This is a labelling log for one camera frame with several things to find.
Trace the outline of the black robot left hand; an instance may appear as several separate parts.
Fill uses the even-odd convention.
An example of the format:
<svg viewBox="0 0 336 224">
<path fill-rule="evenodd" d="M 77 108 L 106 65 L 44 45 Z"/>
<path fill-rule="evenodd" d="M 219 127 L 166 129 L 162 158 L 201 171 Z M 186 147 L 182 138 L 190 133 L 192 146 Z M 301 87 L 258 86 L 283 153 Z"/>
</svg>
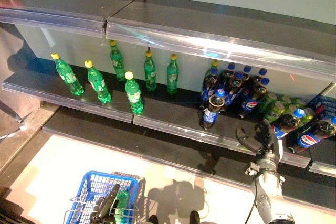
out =
<svg viewBox="0 0 336 224">
<path fill-rule="evenodd" d="M 116 200 L 120 185 L 116 184 L 108 195 L 100 197 L 90 215 L 90 223 L 117 223 L 114 212 L 119 201 Z"/>
</svg>

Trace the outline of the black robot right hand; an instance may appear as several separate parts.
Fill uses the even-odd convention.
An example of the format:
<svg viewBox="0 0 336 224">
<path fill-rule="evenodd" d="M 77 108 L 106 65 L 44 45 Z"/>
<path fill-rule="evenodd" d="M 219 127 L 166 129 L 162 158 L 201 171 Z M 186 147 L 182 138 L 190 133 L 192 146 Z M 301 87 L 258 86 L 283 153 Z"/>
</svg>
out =
<svg viewBox="0 0 336 224">
<path fill-rule="evenodd" d="M 278 139 L 275 137 L 274 130 L 267 120 L 263 120 L 255 125 L 254 137 L 249 137 L 242 127 L 236 128 L 236 139 L 238 142 L 250 151 L 259 153 L 262 150 L 272 151 L 278 150 L 275 147 L 278 144 Z"/>
</svg>

